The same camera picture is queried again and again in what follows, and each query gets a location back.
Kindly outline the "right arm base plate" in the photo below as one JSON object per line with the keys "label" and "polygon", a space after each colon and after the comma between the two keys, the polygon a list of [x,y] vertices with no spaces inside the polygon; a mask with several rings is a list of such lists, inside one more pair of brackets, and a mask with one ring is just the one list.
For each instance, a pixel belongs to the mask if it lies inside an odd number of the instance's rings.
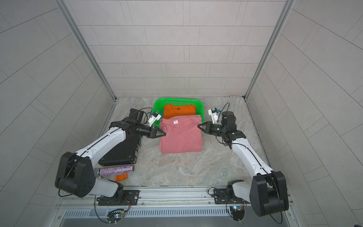
{"label": "right arm base plate", "polygon": [[215,204],[217,205],[226,205],[226,204],[243,204],[244,202],[249,204],[249,202],[245,201],[244,199],[231,197],[227,193],[227,189],[217,189],[212,188],[213,191],[208,192],[208,194],[213,197]]}

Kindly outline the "orange t-shirt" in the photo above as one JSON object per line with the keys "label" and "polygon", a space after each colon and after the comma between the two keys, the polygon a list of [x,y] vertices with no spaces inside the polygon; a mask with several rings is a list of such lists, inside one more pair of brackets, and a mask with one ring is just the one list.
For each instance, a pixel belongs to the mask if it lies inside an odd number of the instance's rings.
{"label": "orange t-shirt", "polygon": [[195,115],[195,114],[196,114],[196,106],[194,105],[174,106],[172,104],[168,104],[164,106],[163,118],[170,119],[175,116]]}

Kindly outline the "green plastic perforated basket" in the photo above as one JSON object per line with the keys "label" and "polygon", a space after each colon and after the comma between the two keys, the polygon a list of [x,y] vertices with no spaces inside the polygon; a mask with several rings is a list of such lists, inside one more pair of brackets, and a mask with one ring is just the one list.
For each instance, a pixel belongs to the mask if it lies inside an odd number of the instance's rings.
{"label": "green plastic perforated basket", "polygon": [[153,107],[153,112],[158,112],[163,118],[164,106],[172,104],[174,106],[186,106],[194,105],[196,106],[196,114],[201,117],[201,121],[204,121],[204,105],[201,101],[197,99],[185,99],[185,98],[160,98],[158,99]]}

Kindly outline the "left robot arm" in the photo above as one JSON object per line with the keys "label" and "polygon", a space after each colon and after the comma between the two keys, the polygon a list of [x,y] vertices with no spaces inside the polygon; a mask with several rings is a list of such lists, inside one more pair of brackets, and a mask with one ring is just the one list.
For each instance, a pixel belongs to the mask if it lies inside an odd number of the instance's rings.
{"label": "left robot arm", "polygon": [[147,123],[143,124],[145,112],[131,109],[128,117],[118,122],[112,122],[109,131],[88,146],[75,153],[66,152],[60,158],[55,179],[55,187],[59,191],[66,191],[69,195],[79,198],[93,195],[99,199],[98,205],[112,206],[128,202],[123,192],[123,185],[112,180],[102,179],[97,172],[98,162],[114,148],[131,137],[157,138],[166,133],[154,125],[161,119],[158,112],[150,114]]}

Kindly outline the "pink t-shirt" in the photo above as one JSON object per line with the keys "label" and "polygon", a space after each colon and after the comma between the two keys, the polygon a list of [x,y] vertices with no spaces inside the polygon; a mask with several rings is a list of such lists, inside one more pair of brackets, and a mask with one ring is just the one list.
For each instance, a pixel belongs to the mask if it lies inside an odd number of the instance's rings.
{"label": "pink t-shirt", "polygon": [[159,148],[162,154],[178,154],[202,151],[202,131],[198,128],[201,116],[184,115],[161,119],[160,129],[166,132]]}

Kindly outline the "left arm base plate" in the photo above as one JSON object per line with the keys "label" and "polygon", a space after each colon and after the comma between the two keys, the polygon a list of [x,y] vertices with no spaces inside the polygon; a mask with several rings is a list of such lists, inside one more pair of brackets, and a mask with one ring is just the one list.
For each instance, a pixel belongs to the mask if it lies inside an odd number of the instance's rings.
{"label": "left arm base plate", "polygon": [[101,196],[96,199],[98,206],[135,206],[138,203],[140,190],[123,190],[113,197]]}

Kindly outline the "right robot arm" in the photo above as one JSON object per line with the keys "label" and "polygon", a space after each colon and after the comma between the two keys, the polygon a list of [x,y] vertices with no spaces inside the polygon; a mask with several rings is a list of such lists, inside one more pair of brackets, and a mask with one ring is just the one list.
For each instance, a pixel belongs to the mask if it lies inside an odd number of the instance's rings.
{"label": "right robot arm", "polygon": [[289,209],[286,178],[273,170],[253,150],[245,134],[237,129],[231,111],[208,111],[211,121],[198,125],[204,133],[221,137],[221,144],[228,146],[243,162],[251,176],[251,184],[243,180],[229,181],[225,190],[214,190],[217,204],[249,203],[259,217],[282,213]]}

